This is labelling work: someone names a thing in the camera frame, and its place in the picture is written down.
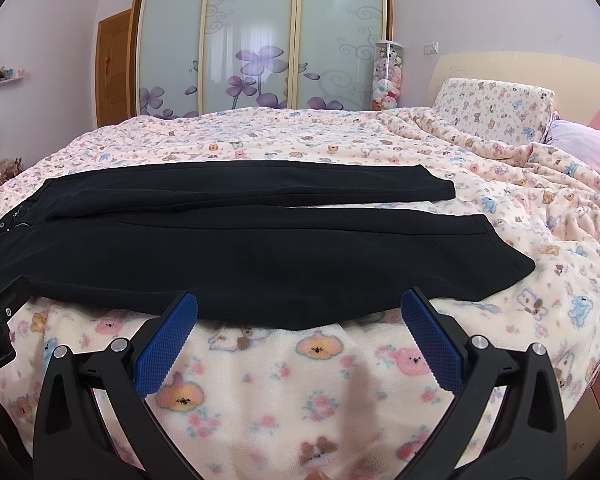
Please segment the teddy bear print blanket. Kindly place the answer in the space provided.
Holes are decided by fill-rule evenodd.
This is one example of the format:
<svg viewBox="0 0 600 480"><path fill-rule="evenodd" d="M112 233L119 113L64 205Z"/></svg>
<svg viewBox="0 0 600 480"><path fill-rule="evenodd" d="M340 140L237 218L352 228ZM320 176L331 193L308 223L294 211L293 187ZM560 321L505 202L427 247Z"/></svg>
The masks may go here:
<svg viewBox="0 0 600 480"><path fill-rule="evenodd" d="M253 107L84 133L0 187L18 263L129 282L127 300L41 292L12 322L0 403L31 445L60 344L148 319L159 280L202 317L148 399L207 479L385 479L451 395L400 319L418 286L471 334L547 348L571 411L600 360L600 175L559 148L489 141L427 107Z"/></svg>

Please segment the brown wooden door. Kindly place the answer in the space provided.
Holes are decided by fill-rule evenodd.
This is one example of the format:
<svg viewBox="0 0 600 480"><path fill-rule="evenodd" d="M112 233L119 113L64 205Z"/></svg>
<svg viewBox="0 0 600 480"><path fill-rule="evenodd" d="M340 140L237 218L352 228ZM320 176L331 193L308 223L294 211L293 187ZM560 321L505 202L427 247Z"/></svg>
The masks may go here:
<svg viewBox="0 0 600 480"><path fill-rule="evenodd" d="M99 127L123 122L129 117L128 42L131 11L104 18L98 23L95 54L95 110Z"/></svg>

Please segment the white wall shelf with items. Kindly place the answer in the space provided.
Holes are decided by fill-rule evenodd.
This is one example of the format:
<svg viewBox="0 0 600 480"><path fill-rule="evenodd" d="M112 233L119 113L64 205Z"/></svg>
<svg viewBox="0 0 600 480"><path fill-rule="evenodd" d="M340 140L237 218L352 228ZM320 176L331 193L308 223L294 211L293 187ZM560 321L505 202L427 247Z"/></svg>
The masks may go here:
<svg viewBox="0 0 600 480"><path fill-rule="evenodd" d="M27 75L25 70L14 70L13 68L0 68L0 87L7 86L8 84L16 84L23 80Z"/></svg>

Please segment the cream pink headboard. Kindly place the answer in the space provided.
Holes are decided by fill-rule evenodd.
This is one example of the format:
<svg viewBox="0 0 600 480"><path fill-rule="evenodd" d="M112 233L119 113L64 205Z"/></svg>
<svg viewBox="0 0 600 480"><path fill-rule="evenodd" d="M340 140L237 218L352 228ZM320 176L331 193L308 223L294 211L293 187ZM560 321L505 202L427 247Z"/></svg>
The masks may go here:
<svg viewBox="0 0 600 480"><path fill-rule="evenodd" d="M451 78L492 79L532 84L555 92L561 118L600 130L600 64L571 56L476 51L440 56L429 81L426 103L434 102Z"/></svg>

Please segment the glass sliding door wardrobe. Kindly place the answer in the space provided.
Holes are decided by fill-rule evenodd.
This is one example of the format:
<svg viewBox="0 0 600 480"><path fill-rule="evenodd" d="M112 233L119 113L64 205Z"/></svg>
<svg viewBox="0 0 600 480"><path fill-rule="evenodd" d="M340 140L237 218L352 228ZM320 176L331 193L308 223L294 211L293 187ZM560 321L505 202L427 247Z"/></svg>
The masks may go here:
<svg viewBox="0 0 600 480"><path fill-rule="evenodd" d="M133 0L128 109L373 110L376 44L392 34L392 0Z"/></svg>

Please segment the teddy bear print pillow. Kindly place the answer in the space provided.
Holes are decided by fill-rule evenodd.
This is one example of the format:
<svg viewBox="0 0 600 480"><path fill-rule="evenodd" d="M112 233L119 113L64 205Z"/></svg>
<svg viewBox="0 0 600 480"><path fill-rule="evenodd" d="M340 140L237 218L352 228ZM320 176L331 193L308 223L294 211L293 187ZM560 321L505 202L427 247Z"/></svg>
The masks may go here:
<svg viewBox="0 0 600 480"><path fill-rule="evenodd" d="M471 136L509 145L542 142L553 118L553 90L516 82L449 78L432 110Z"/></svg>

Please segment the lavender pillow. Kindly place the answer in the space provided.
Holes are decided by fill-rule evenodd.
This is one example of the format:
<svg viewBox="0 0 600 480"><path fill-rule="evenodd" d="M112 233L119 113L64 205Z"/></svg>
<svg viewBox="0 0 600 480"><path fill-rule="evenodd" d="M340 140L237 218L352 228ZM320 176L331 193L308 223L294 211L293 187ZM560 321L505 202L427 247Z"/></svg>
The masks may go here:
<svg viewBox="0 0 600 480"><path fill-rule="evenodd" d="M600 175L600 130L555 119L548 128L546 143L577 157Z"/></svg>

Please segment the clear tube of plush toys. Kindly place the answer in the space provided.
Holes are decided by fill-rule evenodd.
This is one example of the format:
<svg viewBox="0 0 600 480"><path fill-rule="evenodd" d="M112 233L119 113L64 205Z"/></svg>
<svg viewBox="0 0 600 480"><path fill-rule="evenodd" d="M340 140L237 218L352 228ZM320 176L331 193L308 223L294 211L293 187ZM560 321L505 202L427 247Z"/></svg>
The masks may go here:
<svg viewBox="0 0 600 480"><path fill-rule="evenodd" d="M398 106L403 78L403 47L391 40L379 41L376 47L370 105L378 112Z"/></svg>

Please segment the black pants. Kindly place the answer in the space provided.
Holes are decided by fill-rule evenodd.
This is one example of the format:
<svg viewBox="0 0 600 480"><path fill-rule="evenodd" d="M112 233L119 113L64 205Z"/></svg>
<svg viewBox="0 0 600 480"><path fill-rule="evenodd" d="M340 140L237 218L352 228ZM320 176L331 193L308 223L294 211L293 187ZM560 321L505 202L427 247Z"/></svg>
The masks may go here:
<svg viewBox="0 0 600 480"><path fill-rule="evenodd" d="M430 299L477 302L534 270L482 214L415 209L454 184L421 166L179 162L50 179L0 219L0 290L306 330Z"/></svg>

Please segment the white wall socket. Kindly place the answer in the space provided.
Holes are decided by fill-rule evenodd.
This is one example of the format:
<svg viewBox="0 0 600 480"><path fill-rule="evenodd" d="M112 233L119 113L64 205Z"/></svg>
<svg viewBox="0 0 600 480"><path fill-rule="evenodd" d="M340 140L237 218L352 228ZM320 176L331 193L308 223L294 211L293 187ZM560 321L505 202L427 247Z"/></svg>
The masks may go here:
<svg viewBox="0 0 600 480"><path fill-rule="evenodd" d="M436 42L424 45L424 55L433 55L439 52L439 46Z"/></svg>

